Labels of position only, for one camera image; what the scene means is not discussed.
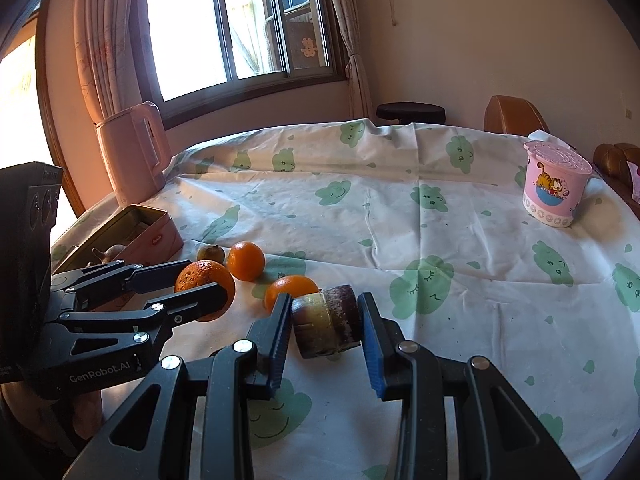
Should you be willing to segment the pink metal tin box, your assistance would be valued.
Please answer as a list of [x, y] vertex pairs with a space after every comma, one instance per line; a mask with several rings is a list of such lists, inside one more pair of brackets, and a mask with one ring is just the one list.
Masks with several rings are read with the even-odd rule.
[[[91, 258], [91, 249], [105, 250], [115, 244], [123, 244], [126, 249], [116, 260], [126, 263], [140, 263], [152, 266], [169, 262], [182, 248], [175, 223], [166, 211], [145, 206], [130, 205], [120, 210], [99, 229], [82, 240], [73, 240], [79, 233], [79, 226], [73, 226], [53, 245], [51, 252], [51, 278], [54, 274], [83, 269]], [[112, 312], [120, 311], [137, 294], [122, 298], [119, 304], [111, 304], [96, 310], [58, 310], [47, 306], [44, 322], [55, 320], [61, 313]]]

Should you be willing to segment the beige curtain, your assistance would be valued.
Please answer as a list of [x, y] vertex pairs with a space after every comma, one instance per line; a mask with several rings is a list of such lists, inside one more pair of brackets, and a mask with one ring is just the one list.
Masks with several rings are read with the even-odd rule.
[[353, 118], [374, 118], [369, 81], [360, 47], [357, 0], [331, 0], [343, 44], [347, 52], [345, 74], [349, 85], [349, 103]]
[[75, 0], [74, 47], [86, 109], [94, 124], [125, 108], [132, 0]]

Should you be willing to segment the black round stool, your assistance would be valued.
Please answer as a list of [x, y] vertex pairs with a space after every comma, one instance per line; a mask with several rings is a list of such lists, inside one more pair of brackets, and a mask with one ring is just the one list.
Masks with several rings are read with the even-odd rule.
[[446, 124], [446, 110], [434, 104], [417, 102], [390, 102], [380, 104], [376, 108], [376, 116], [390, 122], [409, 125], [412, 122], [421, 124]]

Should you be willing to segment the large orange tangerine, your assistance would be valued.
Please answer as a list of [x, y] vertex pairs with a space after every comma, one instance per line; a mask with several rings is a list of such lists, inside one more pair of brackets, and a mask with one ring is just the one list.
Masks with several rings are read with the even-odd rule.
[[224, 302], [215, 300], [206, 313], [198, 318], [198, 322], [215, 321], [229, 310], [235, 298], [235, 280], [222, 263], [209, 259], [189, 263], [176, 278], [174, 292], [185, 292], [211, 284], [222, 287], [227, 298]]

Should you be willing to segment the window with frame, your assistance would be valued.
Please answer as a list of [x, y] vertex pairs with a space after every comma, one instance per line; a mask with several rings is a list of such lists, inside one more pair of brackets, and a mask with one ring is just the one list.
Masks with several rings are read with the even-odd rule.
[[143, 99], [166, 127], [345, 77], [331, 0], [132, 0]]

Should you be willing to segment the purple round fruit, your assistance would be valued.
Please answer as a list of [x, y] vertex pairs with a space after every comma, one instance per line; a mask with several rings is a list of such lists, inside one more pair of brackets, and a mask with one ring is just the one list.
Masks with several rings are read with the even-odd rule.
[[115, 244], [105, 250], [93, 247], [91, 249], [91, 258], [88, 261], [87, 266], [110, 263], [116, 260], [125, 249], [126, 246], [123, 244]]

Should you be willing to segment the beige curtain left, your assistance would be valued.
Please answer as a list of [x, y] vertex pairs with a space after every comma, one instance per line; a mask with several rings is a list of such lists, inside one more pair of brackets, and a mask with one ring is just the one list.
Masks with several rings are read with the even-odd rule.
[[75, 0], [74, 47], [86, 109], [94, 124], [125, 108], [132, 0]]

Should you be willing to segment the small orange kumquat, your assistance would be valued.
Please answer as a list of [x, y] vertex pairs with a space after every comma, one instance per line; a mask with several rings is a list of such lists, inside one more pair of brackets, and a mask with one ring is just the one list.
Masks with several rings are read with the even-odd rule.
[[264, 253], [253, 242], [243, 240], [229, 250], [227, 268], [239, 281], [254, 282], [262, 275], [265, 265]]
[[318, 291], [318, 285], [305, 275], [285, 275], [268, 286], [264, 296], [264, 308], [271, 312], [280, 294], [298, 298]]

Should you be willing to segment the brown leather sofa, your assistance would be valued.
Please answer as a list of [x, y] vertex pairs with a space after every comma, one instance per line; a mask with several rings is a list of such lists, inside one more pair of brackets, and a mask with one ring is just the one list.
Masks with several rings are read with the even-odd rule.
[[631, 180], [627, 162], [631, 160], [639, 166], [639, 147], [630, 143], [602, 143], [592, 155], [593, 165], [605, 182], [635, 212], [639, 204], [631, 198]]

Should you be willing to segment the pink cloth on sofa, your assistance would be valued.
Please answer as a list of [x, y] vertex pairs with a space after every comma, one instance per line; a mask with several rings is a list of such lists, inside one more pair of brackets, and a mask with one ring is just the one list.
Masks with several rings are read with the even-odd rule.
[[640, 204], [640, 167], [631, 160], [627, 162], [631, 180], [631, 198]]

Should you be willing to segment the beige curtain right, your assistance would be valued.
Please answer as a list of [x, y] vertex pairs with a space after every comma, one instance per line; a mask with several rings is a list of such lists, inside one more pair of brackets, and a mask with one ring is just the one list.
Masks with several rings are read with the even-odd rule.
[[347, 52], [345, 74], [349, 85], [349, 103], [353, 118], [374, 118], [369, 81], [360, 47], [357, 0], [331, 0], [343, 44]]

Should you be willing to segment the pink cartoon cup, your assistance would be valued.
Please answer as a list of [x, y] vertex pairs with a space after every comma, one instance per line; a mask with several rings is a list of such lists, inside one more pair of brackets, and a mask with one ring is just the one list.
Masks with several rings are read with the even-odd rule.
[[593, 169], [572, 148], [551, 142], [529, 140], [523, 206], [538, 221], [564, 229], [577, 216], [585, 187]]

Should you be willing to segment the sugarcane piece white ends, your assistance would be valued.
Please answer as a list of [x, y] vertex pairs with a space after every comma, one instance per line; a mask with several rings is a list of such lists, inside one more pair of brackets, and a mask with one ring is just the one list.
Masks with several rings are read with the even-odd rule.
[[362, 339], [362, 317], [350, 285], [294, 299], [292, 323], [303, 359], [334, 356], [358, 347]]

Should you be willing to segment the brown longan fruit far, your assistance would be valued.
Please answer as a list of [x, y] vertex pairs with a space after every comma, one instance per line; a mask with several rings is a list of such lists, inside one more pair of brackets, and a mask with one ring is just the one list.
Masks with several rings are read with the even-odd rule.
[[201, 244], [200, 246], [198, 246], [196, 258], [198, 260], [210, 260], [215, 261], [216, 263], [224, 264], [226, 253], [224, 252], [224, 248], [220, 247], [219, 245]]

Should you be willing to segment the brown leather chair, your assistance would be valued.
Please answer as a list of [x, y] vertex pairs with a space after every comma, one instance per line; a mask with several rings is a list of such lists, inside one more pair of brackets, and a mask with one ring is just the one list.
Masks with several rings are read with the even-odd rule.
[[549, 132], [549, 127], [537, 107], [526, 99], [492, 96], [484, 114], [484, 130], [528, 136], [537, 130]]

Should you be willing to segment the pink electric kettle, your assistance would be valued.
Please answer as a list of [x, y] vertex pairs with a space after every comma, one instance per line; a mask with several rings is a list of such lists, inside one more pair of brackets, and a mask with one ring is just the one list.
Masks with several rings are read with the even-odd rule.
[[119, 206], [143, 203], [165, 186], [171, 151], [160, 109], [153, 102], [105, 119], [96, 126], [96, 135]]

